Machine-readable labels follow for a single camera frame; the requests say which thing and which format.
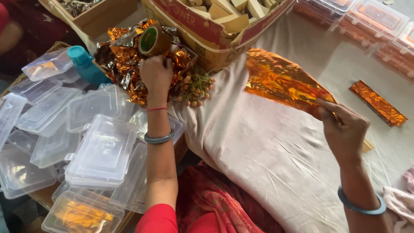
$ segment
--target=woman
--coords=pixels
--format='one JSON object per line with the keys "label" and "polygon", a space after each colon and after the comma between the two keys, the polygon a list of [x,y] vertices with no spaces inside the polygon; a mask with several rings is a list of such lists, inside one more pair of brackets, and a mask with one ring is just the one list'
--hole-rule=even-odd
{"label": "woman", "polygon": [[[142,60],[140,74],[148,89],[147,211],[135,232],[284,232],[250,195],[211,168],[189,167],[177,178],[165,101],[173,77],[171,61],[165,67],[160,56]],[[345,106],[318,102],[326,140],[341,170],[338,194],[349,231],[390,232],[385,205],[377,198],[361,158],[369,121]],[[338,125],[333,112],[343,125]]]}

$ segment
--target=cardboard box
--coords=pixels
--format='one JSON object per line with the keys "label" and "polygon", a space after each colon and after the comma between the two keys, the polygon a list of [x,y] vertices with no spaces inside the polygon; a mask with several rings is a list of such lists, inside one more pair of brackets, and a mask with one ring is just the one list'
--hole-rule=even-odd
{"label": "cardboard box", "polygon": [[238,35],[227,33],[223,25],[198,15],[178,0],[142,0],[142,3],[149,19],[178,29],[180,39],[199,55],[197,63],[209,71],[228,66],[246,52],[267,27],[289,9],[294,0],[284,0]]}
{"label": "cardboard box", "polygon": [[137,10],[137,0],[102,0],[91,9],[73,17],[57,0],[50,0],[81,31],[97,38]]}

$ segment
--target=packing tape roll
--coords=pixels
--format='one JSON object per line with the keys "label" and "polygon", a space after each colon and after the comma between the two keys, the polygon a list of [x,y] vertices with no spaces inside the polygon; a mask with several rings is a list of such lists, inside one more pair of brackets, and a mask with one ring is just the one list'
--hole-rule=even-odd
{"label": "packing tape roll", "polygon": [[138,49],[147,57],[161,55],[170,50],[170,36],[160,24],[153,24],[145,29],[138,42]]}

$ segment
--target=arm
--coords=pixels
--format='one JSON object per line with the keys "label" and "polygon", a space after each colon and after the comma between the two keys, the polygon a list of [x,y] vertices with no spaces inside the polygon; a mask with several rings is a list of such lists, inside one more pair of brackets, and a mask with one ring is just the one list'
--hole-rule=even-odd
{"label": "arm", "polygon": [[[362,143],[369,120],[349,108],[318,100],[326,141],[339,163],[342,190],[348,201],[365,210],[375,210],[380,203],[362,163]],[[342,119],[339,125],[334,115]],[[385,216],[369,216],[344,206],[350,233],[390,233]]]}
{"label": "arm", "polygon": [[[167,106],[173,69],[171,60],[167,60],[166,64],[165,68],[161,56],[140,62],[141,78],[148,89],[148,109]],[[150,138],[162,138],[170,132],[167,110],[148,112]],[[177,194],[178,181],[173,141],[169,140],[157,145],[148,144],[146,210],[157,204],[167,204],[175,210]]]}

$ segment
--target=red thread bracelet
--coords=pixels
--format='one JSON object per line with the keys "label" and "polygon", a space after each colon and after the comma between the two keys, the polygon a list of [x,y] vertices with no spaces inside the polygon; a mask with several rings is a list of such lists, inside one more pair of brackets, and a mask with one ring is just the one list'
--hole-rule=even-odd
{"label": "red thread bracelet", "polygon": [[150,111],[154,111],[154,110],[163,110],[163,109],[168,110],[167,107],[160,107],[160,108],[150,108],[150,109],[147,109],[147,111],[150,112]]}

